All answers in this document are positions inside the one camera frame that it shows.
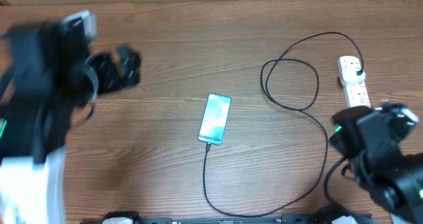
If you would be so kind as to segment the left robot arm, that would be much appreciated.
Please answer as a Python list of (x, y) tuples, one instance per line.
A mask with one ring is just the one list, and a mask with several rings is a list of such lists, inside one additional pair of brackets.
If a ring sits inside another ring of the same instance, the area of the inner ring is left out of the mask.
[(1, 76), (1, 222), (65, 223), (65, 140), (76, 108), (140, 82), (141, 55), (91, 55), (79, 19), (9, 30), (12, 65)]

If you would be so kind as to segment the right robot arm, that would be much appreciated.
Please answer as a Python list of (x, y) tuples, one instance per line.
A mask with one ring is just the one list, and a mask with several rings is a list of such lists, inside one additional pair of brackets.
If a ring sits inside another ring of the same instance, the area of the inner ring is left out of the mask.
[(332, 116), (330, 144), (348, 161), (358, 186), (384, 210), (422, 222), (422, 154), (403, 155), (401, 142), (419, 123), (402, 103), (355, 106)]

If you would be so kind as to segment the blue Samsung Galaxy smartphone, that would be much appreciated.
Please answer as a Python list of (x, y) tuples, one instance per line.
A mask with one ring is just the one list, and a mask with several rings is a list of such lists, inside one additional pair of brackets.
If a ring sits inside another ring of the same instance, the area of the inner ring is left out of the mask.
[(198, 140), (213, 145), (221, 145), (232, 99), (219, 94), (209, 94), (204, 109)]

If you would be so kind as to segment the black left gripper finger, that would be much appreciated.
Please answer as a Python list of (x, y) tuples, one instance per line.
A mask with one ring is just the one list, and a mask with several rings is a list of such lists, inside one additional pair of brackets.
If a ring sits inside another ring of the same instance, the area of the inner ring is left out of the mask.
[(108, 53), (93, 56), (90, 66), (98, 77), (98, 94), (111, 93), (122, 88), (122, 78)]
[(118, 46), (116, 52), (122, 66), (122, 87), (133, 87), (140, 83), (141, 56), (128, 45)]

